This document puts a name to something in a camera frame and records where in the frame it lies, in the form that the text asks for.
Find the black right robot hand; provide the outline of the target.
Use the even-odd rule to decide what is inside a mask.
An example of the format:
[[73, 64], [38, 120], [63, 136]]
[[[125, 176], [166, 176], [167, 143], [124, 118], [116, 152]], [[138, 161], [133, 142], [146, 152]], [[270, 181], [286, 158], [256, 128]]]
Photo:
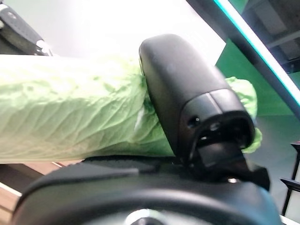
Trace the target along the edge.
[[86, 159], [34, 182], [13, 225], [279, 225], [266, 168], [242, 150], [254, 122], [183, 38], [144, 40], [140, 65], [174, 157]]

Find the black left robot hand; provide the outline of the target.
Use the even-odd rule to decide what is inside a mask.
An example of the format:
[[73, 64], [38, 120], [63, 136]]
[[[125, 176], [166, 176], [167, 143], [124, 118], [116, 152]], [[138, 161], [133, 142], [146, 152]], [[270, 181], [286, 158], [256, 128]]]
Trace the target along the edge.
[[0, 2], [0, 53], [53, 56], [44, 39], [3, 1]]

